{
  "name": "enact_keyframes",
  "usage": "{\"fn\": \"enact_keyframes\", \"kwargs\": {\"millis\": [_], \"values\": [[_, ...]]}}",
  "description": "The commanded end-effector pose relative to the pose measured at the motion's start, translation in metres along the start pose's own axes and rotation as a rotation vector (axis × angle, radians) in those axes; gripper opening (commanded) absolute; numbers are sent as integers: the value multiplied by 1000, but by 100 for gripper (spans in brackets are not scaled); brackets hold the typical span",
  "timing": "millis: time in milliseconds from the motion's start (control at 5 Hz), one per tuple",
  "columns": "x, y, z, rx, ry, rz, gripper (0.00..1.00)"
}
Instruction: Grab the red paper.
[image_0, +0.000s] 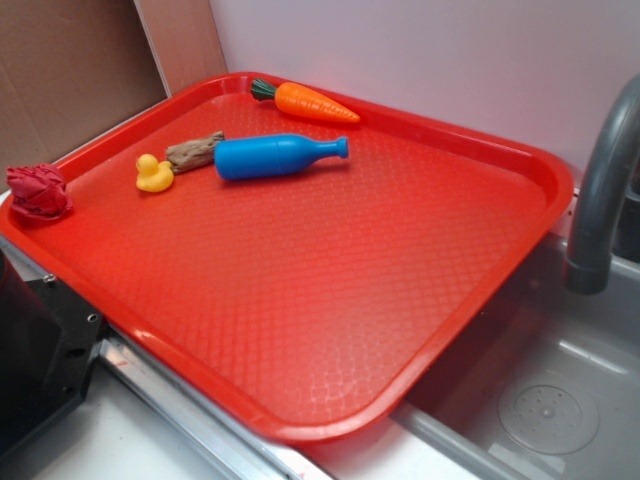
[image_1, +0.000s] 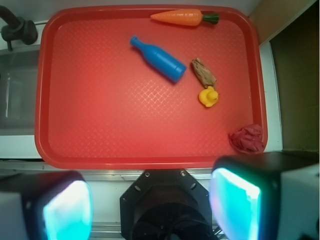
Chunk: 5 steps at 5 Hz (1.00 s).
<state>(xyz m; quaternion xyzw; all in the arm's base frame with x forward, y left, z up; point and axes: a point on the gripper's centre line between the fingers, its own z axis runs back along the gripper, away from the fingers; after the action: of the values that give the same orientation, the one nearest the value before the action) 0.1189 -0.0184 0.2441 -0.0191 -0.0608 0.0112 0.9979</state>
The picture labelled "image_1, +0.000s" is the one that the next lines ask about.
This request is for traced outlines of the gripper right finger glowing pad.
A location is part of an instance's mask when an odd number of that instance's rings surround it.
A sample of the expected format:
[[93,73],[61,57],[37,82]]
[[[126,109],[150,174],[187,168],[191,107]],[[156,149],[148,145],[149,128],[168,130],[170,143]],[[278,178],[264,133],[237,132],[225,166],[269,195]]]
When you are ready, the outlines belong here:
[[229,240],[317,240],[319,154],[275,151],[222,156],[212,168],[209,203]]

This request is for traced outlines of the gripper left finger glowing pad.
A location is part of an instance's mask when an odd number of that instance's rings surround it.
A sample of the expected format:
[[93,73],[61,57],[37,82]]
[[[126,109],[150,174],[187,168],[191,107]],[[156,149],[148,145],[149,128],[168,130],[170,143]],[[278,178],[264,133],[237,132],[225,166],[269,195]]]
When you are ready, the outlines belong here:
[[88,240],[92,224],[92,192],[79,172],[0,177],[2,240]]

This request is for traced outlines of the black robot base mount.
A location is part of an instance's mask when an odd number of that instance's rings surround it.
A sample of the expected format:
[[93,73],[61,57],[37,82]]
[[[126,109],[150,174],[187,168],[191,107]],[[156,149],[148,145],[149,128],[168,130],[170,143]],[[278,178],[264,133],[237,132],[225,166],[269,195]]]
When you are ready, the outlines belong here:
[[119,198],[126,240],[216,240],[209,192],[184,169],[145,170]]

